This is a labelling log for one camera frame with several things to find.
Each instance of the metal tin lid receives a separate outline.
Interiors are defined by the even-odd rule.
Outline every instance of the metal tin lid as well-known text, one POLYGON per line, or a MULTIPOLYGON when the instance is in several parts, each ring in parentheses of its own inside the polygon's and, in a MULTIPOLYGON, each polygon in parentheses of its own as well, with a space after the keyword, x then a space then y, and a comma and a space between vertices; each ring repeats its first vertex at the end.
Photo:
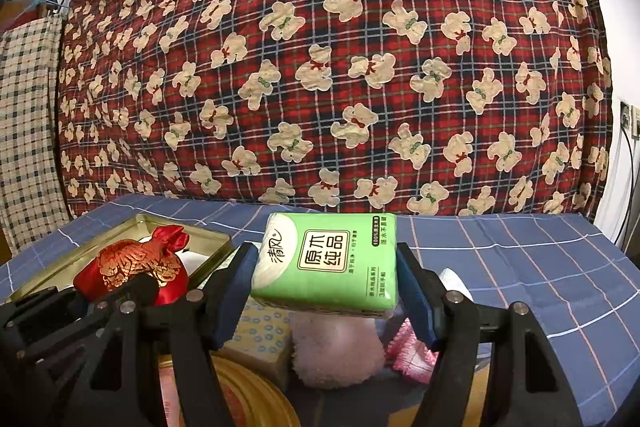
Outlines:
MULTIPOLYGON (((211 360, 236 427, 300 427, 293 407, 272 383, 238 363, 211 360)), ((161 359, 160 384, 168 427, 184 427, 170 357, 161 359)))

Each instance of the fluffy pink object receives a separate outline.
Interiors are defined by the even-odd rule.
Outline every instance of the fluffy pink object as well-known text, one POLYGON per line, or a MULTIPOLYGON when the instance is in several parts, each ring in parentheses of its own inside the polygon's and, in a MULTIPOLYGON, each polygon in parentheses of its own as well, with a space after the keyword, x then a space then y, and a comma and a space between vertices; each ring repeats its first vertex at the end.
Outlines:
POLYGON ((394 339, 386 348, 386 359, 393 369, 411 380, 429 383, 438 356, 415 338, 414 328, 405 319, 394 339))
POLYGON ((293 369, 309 387, 362 383, 385 365, 373 319, 296 312, 291 319, 293 369))

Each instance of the pink fabric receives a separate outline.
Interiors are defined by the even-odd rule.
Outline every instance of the pink fabric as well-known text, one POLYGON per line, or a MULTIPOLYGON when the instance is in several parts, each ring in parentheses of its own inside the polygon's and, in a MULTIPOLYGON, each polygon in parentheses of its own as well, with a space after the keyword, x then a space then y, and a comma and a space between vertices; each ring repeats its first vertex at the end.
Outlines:
POLYGON ((435 353, 415 338, 409 319, 405 319, 386 348, 386 359, 393 369, 420 383, 429 383, 437 358, 435 353))

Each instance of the checkered cloth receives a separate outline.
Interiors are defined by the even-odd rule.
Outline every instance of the checkered cloth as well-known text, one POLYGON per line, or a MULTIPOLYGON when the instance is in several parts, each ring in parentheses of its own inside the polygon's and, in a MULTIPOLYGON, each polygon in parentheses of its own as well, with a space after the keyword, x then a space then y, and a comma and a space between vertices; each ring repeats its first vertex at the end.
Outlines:
MULTIPOLYGON (((261 241, 281 205, 170 200, 131 194, 72 221, 0 266, 0 298, 60 256, 137 213, 228 233, 235 247, 261 241)), ((640 375, 640 271, 582 216, 398 216, 398 241, 424 267, 453 269, 476 303, 528 303, 567 374, 585 425, 606 421, 640 375)), ((386 427, 423 387, 393 372, 340 391, 291 387, 304 427, 386 427)))
POLYGON ((581 212, 604 190, 598 0, 72 0, 76 214, 126 192, 403 214, 581 212))
POLYGON ((15 256, 68 220, 54 159, 62 19, 0 34, 0 222, 15 256))

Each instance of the red silk bag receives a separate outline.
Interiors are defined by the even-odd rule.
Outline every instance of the red silk bag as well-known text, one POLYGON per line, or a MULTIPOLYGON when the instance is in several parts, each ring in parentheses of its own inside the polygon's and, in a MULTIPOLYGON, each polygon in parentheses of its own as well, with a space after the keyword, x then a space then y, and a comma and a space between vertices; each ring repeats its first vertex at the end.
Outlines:
POLYGON ((189 242, 184 227, 157 227, 146 243, 121 239, 102 248, 76 277, 74 286, 95 301, 138 273, 152 275, 160 286, 155 305, 170 304, 187 293, 189 276, 175 252, 189 242))

